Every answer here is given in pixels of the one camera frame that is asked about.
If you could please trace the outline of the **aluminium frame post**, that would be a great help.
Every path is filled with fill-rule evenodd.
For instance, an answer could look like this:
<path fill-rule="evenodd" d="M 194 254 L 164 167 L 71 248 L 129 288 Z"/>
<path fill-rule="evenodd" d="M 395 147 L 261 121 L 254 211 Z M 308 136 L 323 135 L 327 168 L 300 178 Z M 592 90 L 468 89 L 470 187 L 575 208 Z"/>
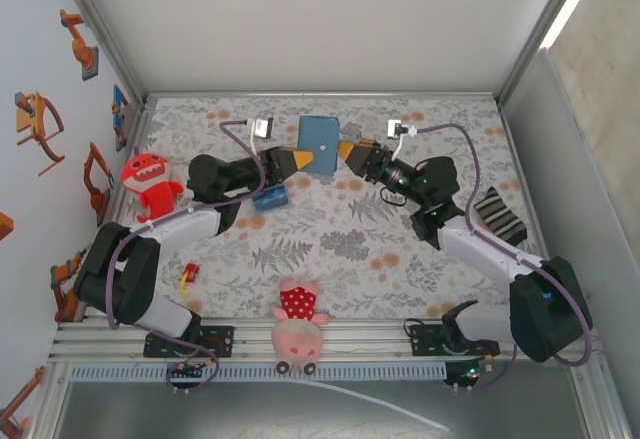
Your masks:
<path fill-rule="evenodd" d="M 501 109 L 513 94 L 517 84 L 524 75 L 534 55 L 542 45 L 543 39 L 551 30 L 555 19 L 559 16 L 566 0 L 547 0 L 533 29 L 527 37 L 514 66 L 509 72 L 500 92 L 495 96 L 498 108 Z"/>
<path fill-rule="evenodd" d="M 141 81 L 134 73 L 130 61 L 124 54 L 124 49 L 116 40 L 115 35 L 106 20 L 106 15 L 99 7 L 97 0 L 74 0 L 81 15 L 88 21 L 99 45 L 104 49 L 116 75 L 121 80 L 131 98 L 143 107 L 148 93 L 144 90 Z"/>

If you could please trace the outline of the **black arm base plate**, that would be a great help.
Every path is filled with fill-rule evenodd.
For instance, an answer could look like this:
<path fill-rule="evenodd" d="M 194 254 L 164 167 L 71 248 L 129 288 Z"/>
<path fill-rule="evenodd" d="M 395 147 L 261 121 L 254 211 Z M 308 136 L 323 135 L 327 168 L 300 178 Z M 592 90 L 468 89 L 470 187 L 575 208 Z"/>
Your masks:
<path fill-rule="evenodd" d="M 415 323 L 406 326 L 405 331 L 415 357 L 498 356 L 501 353 L 495 341 L 472 341 L 442 324 Z"/>
<path fill-rule="evenodd" d="M 189 341 L 212 351 L 218 358 L 229 358 L 232 355 L 234 343 L 233 326 L 202 326 L 194 339 L 182 337 L 183 341 Z M 145 358 L 182 358 L 196 353 L 202 357 L 203 353 L 195 349 L 162 339 L 149 333 L 145 337 L 143 356 Z"/>

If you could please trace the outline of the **white LED light strip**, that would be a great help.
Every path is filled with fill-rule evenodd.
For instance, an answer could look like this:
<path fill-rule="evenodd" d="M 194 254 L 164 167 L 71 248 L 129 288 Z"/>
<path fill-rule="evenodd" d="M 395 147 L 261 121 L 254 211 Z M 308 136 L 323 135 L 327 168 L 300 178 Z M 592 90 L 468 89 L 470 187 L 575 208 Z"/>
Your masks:
<path fill-rule="evenodd" d="M 581 0 L 565 0 L 541 41 L 540 49 L 549 49 L 559 37 Z"/>

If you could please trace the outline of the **wide aluminium front rail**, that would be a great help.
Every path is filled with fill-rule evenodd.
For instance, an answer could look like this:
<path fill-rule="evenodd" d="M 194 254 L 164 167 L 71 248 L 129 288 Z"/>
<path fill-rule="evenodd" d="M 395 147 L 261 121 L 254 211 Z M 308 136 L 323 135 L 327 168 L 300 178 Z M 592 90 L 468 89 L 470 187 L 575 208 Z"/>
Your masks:
<path fill-rule="evenodd" d="M 232 361 L 275 361 L 271 319 L 205 319 L 205 326 L 234 328 Z M 334 319 L 322 328 L 325 362 L 413 360 L 410 339 L 401 320 Z M 146 333 L 133 326 L 111 329 L 104 317 L 58 327 L 48 355 L 50 362 L 142 361 Z"/>

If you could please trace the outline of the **red shark plush toy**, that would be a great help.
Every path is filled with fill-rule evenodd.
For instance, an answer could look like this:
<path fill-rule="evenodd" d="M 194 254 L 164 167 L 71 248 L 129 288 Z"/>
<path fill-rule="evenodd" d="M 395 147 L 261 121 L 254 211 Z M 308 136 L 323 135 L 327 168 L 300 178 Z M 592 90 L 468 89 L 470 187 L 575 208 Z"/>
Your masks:
<path fill-rule="evenodd" d="M 184 186 L 170 178 L 169 161 L 156 153 L 142 153 L 123 167 L 120 180 L 125 189 L 135 193 L 146 215 L 136 217 L 139 223 L 155 220 L 173 211 L 174 199 Z"/>

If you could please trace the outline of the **blue orange wall sticker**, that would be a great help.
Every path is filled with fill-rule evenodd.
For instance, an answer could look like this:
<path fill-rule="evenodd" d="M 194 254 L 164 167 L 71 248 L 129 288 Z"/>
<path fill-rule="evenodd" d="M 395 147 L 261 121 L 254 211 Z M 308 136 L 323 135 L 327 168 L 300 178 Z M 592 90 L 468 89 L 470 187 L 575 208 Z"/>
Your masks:
<path fill-rule="evenodd" d="M 126 112 L 129 101 L 117 84 L 113 85 L 113 95 L 111 103 L 112 127 L 115 134 L 115 150 L 121 151 L 127 145 L 127 135 L 125 132 Z"/>

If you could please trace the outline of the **pink pig plush toy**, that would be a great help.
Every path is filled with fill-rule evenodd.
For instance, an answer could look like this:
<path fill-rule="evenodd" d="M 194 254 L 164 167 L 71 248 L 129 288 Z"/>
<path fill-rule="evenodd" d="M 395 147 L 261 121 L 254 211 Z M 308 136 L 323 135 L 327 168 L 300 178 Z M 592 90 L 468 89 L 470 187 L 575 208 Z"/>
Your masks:
<path fill-rule="evenodd" d="M 324 345 L 321 326 L 330 322 L 327 314 L 316 310 L 318 293 L 316 281 L 300 284 L 295 277 L 288 276 L 279 282 L 280 305 L 271 308 L 276 319 L 271 343 L 279 375 L 294 368 L 306 376 L 315 373 Z"/>

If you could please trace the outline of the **floral patterned table mat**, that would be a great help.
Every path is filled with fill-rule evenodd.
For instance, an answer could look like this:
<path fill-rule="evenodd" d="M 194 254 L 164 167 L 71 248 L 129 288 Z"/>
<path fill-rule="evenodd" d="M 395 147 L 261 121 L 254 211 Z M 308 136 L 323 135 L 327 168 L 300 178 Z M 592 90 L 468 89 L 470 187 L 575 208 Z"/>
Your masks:
<path fill-rule="evenodd" d="M 274 146 L 295 146 L 301 116 L 337 117 L 341 133 L 386 138 L 387 121 L 421 129 L 400 157 L 409 164 L 449 156 L 464 205 L 470 195 L 497 189 L 529 221 L 525 193 L 493 100 L 381 98 L 161 98 L 145 118 L 140 147 L 170 162 L 178 182 L 200 154 L 243 156 L 245 122 L 273 117 Z M 221 236 L 193 243 L 160 263 L 157 291 L 204 317 L 264 318 L 278 302 L 281 278 L 319 284 L 318 308 L 335 319 L 437 318 L 470 299 L 503 304 L 505 289 L 456 257 L 418 240 L 411 203 L 389 195 L 339 164 L 332 177 L 297 173 L 285 184 L 289 201 L 258 213 L 243 204 Z M 179 292 L 187 263 L 200 272 Z"/>

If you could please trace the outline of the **black beige striped sock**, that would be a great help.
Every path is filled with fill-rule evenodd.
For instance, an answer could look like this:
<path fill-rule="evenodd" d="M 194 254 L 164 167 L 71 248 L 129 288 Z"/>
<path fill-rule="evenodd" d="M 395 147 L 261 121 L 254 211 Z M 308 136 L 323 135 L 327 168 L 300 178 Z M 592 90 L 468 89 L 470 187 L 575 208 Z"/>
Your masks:
<path fill-rule="evenodd" d="M 490 187 L 485 196 L 474 204 L 474 209 L 489 230 L 504 242 L 519 246 L 528 238 L 526 225 L 494 187 Z"/>

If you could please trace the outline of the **round black circuit board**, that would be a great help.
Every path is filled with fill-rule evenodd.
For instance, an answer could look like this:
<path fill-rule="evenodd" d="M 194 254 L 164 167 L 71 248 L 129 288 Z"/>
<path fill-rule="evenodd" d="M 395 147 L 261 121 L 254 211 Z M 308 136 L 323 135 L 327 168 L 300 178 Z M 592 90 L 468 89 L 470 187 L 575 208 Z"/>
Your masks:
<path fill-rule="evenodd" d="M 220 372 L 220 364 L 212 359 L 204 362 L 170 364 L 165 372 L 165 383 L 173 395 L 192 395 L 209 386 Z"/>
<path fill-rule="evenodd" d="M 487 359 L 475 358 L 445 363 L 446 377 L 443 383 L 457 393 L 473 389 L 479 378 L 493 371 L 493 363 Z"/>

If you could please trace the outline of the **thin white tube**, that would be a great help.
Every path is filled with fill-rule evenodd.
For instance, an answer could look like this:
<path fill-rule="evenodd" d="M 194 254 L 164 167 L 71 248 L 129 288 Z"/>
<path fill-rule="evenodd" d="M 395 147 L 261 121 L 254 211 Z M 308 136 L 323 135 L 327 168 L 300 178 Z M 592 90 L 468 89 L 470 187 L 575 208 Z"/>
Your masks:
<path fill-rule="evenodd" d="M 289 384 L 296 384 L 296 385 L 301 385 L 301 386 L 306 386 L 306 387 L 314 387 L 317 389 L 323 389 L 323 390 L 327 390 L 327 391 L 331 391 L 331 392 L 335 392 L 338 394 L 343 394 L 345 396 L 349 396 L 355 399 L 359 399 L 361 401 L 370 403 L 370 404 L 374 404 L 383 408 L 386 408 L 388 410 L 394 411 L 398 414 L 401 414 L 405 417 L 408 417 L 412 420 L 418 421 L 426 426 L 435 428 L 439 431 L 442 431 L 444 433 L 449 433 L 450 432 L 450 428 L 447 427 L 444 424 L 441 424 L 439 422 L 436 422 L 434 420 L 431 420 L 427 417 L 424 417 L 422 415 L 419 415 L 417 413 L 414 413 L 412 411 L 409 411 L 403 407 L 400 407 L 396 404 L 393 404 L 391 402 L 376 398 L 376 397 L 372 397 L 366 394 L 362 394 L 350 389 L 346 389 L 340 386 L 335 386 L 335 385 L 331 385 L 328 383 L 322 383 L 322 382 L 317 382 L 317 381 L 310 381 L 310 380 L 301 380 L 301 379 L 285 379 L 284 383 L 289 383 Z"/>

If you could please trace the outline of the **aluminium back rail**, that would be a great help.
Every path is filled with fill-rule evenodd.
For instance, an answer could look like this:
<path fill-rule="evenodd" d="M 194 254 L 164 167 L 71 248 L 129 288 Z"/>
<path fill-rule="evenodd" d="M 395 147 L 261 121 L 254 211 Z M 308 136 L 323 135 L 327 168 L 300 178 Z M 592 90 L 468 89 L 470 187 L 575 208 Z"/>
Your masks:
<path fill-rule="evenodd" d="M 438 91 L 156 91 L 147 94 L 148 100 L 161 98 L 384 98 L 384 99 L 443 99 L 494 100 L 492 92 Z"/>

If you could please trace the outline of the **small red yellow toy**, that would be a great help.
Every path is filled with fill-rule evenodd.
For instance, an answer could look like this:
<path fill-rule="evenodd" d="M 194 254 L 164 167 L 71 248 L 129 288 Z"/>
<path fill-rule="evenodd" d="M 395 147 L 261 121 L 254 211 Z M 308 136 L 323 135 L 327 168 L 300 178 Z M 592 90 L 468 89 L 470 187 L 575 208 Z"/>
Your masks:
<path fill-rule="evenodd" d="M 181 280 L 179 283 L 179 292 L 182 296 L 188 296 L 189 290 L 187 289 L 187 285 L 193 283 L 198 274 L 200 272 L 200 267 L 195 263 L 187 263 L 183 274 L 181 276 Z"/>

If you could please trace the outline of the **orange claw gripper wall sticker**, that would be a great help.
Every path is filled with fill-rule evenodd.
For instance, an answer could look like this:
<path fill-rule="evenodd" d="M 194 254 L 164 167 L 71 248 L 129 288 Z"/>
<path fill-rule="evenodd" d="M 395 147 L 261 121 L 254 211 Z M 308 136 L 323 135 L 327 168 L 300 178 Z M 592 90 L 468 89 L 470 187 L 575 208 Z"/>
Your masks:
<path fill-rule="evenodd" d="M 64 155 L 56 154 L 49 145 L 51 139 L 65 131 L 64 123 L 53 103 L 39 92 L 31 94 L 17 92 L 14 95 L 14 104 L 16 106 L 16 132 L 28 132 L 27 136 L 17 141 L 17 145 L 20 146 L 33 140 L 50 160 L 50 164 L 38 172 L 38 176 L 41 177 L 65 159 Z M 46 130 L 46 114 L 51 115 L 56 124 L 56 129 L 51 133 Z"/>

